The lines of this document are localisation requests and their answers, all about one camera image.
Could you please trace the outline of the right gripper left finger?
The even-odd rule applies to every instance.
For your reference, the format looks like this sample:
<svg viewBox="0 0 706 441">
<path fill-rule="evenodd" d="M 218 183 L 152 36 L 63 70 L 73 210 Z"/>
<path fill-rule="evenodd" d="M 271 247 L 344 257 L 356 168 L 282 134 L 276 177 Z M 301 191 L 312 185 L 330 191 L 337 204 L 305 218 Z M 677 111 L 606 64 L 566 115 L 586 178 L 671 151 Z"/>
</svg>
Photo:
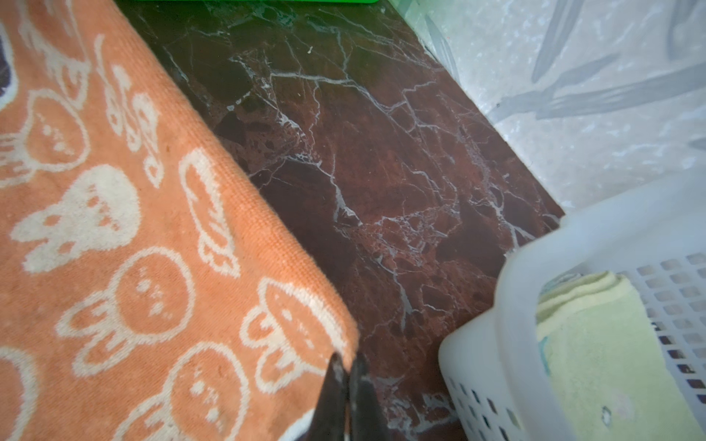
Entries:
<svg viewBox="0 0 706 441">
<path fill-rule="evenodd" d="M 299 440 L 345 440 L 348 382 L 349 374 L 345 370 L 343 359 L 340 354 L 334 353 L 328 363 L 312 421 Z"/>
</svg>

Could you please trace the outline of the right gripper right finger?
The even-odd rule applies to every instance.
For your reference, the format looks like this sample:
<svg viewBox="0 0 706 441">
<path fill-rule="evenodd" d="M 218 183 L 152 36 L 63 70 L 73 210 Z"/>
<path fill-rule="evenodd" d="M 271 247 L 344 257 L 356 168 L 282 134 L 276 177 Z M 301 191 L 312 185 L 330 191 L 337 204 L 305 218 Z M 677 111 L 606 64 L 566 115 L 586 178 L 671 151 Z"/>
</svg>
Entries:
<svg viewBox="0 0 706 441">
<path fill-rule="evenodd" d="M 364 354 L 358 352 L 349 373 L 349 430 L 351 440 L 384 441 L 389 429 Z"/>
</svg>

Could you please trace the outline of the peach patterned towel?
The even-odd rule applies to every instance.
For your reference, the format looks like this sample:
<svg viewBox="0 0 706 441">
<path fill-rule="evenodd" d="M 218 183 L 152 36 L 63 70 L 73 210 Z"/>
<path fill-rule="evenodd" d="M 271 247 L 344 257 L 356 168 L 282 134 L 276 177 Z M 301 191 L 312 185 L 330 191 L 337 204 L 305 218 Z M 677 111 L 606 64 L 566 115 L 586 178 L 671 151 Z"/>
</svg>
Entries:
<svg viewBox="0 0 706 441">
<path fill-rule="evenodd" d="M 357 346 L 115 3 L 2 3 L 3 439 L 295 440 Z"/>
</svg>

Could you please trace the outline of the yellow green towel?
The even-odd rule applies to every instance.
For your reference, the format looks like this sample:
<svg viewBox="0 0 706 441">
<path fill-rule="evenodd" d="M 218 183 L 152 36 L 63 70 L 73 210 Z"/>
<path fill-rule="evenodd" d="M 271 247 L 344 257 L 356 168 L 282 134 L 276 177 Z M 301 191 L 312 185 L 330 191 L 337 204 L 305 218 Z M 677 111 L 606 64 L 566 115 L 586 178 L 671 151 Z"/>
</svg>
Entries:
<svg viewBox="0 0 706 441">
<path fill-rule="evenodd" d="M 546 288 L 536 325 L 545 372 L 577 439 L 704 439 L 627 277 L 602 272 Z"/>
</svg>

